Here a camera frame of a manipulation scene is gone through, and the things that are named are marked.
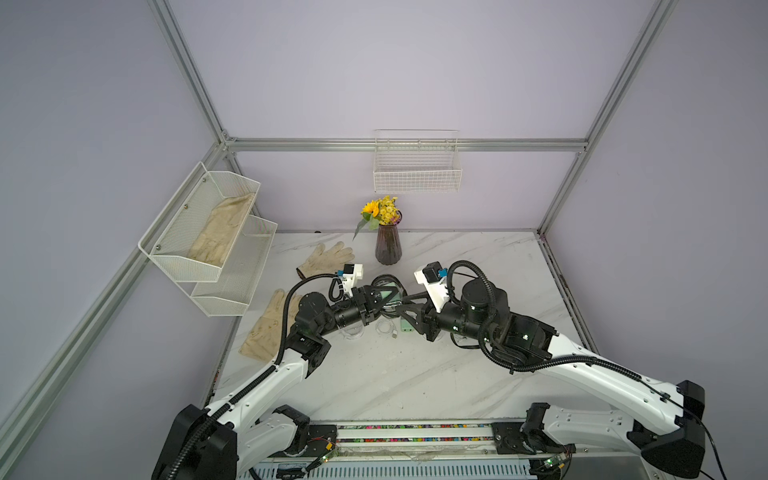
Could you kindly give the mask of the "clear pouch with black zipper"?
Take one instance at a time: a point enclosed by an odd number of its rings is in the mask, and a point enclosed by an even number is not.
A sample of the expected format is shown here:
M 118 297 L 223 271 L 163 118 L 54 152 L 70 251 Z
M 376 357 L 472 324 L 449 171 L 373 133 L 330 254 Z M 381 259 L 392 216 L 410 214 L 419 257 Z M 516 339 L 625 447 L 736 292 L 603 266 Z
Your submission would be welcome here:
M 407 295 L 403 283 L 394 275 L 382 274 L 373 279 L 371 287 L 378 295 L 376 313 L 390 319 L 397 318 L 397 307 Z

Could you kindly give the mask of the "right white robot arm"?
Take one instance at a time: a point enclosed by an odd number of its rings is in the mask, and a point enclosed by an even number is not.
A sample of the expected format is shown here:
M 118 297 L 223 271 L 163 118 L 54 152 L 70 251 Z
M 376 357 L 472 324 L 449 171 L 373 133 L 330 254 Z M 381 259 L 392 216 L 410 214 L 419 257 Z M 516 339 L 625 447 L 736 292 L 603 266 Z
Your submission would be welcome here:
M 415 272 L 423 292 L 387 306 L 428 341 L 446 331 L 471 340 L 487 360 L 515 373 L 558 378 L 630 418 L 618 443 L 666 474 L 695 479 L 716 446 L 703 422 L 704 388 L 652 379 L 590 352 L 555 327 L 512 311 L 507 293 L 474 263 L 432 262 Z

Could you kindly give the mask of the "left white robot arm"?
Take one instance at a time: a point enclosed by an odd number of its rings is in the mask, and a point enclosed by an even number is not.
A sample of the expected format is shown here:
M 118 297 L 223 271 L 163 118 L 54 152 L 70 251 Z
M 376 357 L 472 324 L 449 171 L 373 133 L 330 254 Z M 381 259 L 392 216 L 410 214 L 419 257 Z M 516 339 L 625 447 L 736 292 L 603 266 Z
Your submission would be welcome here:
M 235 479 L 277 452 L 303 449 L 308 417 L 277 401 L 322 364 L 327 334 L 371 323 L 393 295 L 370 285 L 345 289 L 336 303 L 319 292 L 304 295 L 295 320 L 281 324 L 271 363 L 222 399 L 179 412 L 152 478 Z

